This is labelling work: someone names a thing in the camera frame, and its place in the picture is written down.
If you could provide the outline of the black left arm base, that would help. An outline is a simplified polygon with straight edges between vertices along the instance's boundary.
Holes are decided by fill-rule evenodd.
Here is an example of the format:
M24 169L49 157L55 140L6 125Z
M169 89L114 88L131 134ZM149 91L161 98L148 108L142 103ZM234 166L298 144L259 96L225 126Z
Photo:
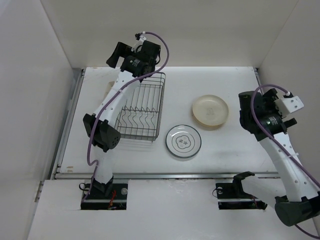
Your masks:
M80 203L81 210L126 210L128 197L128 182L112 184L111 192L105 196L92 187L86 199Z

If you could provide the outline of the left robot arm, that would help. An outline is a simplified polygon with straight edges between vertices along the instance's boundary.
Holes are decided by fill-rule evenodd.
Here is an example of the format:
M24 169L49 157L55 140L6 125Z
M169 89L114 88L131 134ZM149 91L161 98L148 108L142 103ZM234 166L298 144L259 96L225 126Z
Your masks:
M116 120L128 98L141 85L145 78L157 73L156 65L160 59L161 46L145 38L134 46L118 42L106 64L115 68L123 59L120 72L111 90L92 114L85 114L83 124L89 143L86 152L87 164L95 166L89 191L100 198L111 195L113 172L107 163L105 153L114 149L121 134L115 128Z

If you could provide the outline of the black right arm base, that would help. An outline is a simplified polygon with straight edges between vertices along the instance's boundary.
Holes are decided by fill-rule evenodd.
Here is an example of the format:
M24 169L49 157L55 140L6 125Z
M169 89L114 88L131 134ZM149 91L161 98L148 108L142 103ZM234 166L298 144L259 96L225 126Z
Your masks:
M267 204L247 193L237 193L231 182L215 184L219 210L265 210Z

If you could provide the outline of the white bowl green band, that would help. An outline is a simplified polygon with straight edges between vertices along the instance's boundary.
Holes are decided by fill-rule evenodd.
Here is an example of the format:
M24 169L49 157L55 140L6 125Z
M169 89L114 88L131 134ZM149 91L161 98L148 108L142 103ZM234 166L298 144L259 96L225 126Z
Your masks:
M177 155L177 154L172 153L172 152L170 152L169 154L172 156L173 159L175 159L176 161L179 161L179 162L190 161L190 160L194 159L198 155L197 152L195 154L191 154L191 155L187 155L187 156Z

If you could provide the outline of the cream white plate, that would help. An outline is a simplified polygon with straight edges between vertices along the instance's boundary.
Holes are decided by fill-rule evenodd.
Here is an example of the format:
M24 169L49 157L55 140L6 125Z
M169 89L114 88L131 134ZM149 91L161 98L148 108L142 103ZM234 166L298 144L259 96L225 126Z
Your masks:
M229 107L216 95L202 95L192 103L192 115L205 127L217 127L226 123L229 117Z

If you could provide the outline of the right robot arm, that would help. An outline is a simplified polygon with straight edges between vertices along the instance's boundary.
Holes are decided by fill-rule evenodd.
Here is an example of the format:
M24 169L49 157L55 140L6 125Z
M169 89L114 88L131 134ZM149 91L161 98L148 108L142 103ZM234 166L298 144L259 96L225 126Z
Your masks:
M239 122L266 151L282 185L271 186L246 171L234 176L231 190L240 198L257 197L275 210L284 225L291 227L319 216L320 184L302 166L291 144L288 128L297 124L296 119L285 120L304 104L289 91L283 97L277 93L275 88L264 94L258 90L239 93Z

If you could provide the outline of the yellow plate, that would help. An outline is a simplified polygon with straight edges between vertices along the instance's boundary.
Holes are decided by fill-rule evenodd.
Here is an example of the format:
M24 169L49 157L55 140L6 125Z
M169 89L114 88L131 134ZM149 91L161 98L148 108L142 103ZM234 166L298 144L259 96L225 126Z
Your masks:
M204 124L204 123L198 121L196 118L193 118L192 120L197 125L198 128L200 128L204 131L215 131L215 130L222 128L225 125L224 123L219 124L219 125L207 125L207 124Z

